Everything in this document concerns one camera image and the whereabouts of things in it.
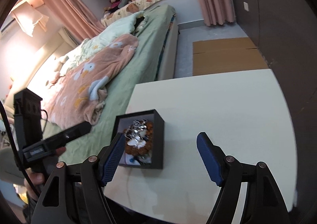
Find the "pink blanket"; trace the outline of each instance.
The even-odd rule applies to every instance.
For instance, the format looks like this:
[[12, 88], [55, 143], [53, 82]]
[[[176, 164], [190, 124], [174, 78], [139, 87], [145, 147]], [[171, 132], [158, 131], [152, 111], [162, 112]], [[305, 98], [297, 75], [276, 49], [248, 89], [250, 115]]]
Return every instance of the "pink blanket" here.
[[95, 125], [107, 97], [105, 85], [131, 60], [138, 40], [133, 35], [122, 35], [94, 57], [59, 78], [50, 88], [50, 97], [42, 107], [48, 120], [62, 129], [83, 121]]

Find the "floor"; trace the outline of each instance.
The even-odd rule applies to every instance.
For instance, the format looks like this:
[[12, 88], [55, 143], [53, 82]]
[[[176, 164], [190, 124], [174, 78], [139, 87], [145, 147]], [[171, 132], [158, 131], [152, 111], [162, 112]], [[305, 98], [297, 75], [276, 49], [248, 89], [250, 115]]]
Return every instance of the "floor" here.
[[193, 75], [193, 42], [237, 37], [247, 37], [247, 35], [236, 23], [180, 30], [174, 78], [190, 77]]

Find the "blue gripper pad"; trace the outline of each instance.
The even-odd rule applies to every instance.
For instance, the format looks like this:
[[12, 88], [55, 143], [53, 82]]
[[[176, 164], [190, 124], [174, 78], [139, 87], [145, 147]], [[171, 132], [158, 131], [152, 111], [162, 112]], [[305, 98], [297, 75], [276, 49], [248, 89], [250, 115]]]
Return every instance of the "blue gripper pad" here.
[[213, 145], [205, 132], [197, 136], [197, 149], [207, 169], [211, 181], [221, 187], [223, 184], [223, 168], [225, 154], [219, 146]]
[[112, 178], [114, 177], [118, 164], [120, 162], [120, 159], [123, 155], [125, 146], [126, 137], [124, 135], [121, 135], [116, 144], [114, 145], [112, 152], [110, 153], [106, 163], [103, 166], [103, 176], [101, 180], [104, 185], [112, 181]]

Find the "black box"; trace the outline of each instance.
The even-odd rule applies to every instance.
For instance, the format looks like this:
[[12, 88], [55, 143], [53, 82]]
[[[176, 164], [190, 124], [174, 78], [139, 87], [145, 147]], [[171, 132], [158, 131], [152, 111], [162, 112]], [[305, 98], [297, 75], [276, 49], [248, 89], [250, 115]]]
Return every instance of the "black box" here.
[[134, 112], [116, 117], [115, 126], [112, 132], [111, 141], [114, 139], [118, 132], [123, 132], [125, 128], [128, 128], [134, 120], [143, 120], [153, 122], [153, 139], [152, 139], [152, 162], [146, 165], [129, 165], [125, 164], [126, 153], [120, 160], [119, 165], [131, 168], [142, 169], [163, 169], [163, 150], [164, 150], [164, 120], [156, 110], [149, 110], [144, 112]]

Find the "dark wall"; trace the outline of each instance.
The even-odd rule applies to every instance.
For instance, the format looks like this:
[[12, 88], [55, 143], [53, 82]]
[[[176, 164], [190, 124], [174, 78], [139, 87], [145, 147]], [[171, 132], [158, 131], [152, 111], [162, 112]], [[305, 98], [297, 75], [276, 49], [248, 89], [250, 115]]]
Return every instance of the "dark wall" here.
[[[317, 213], [317, 17], [305, 0], [233, 1], [237, 22], [273, 70], [293, 120], [298, 202], [291, 212], [292, 222], [313, 223]], [[249, 4], [249, 12], [243, 2]]]

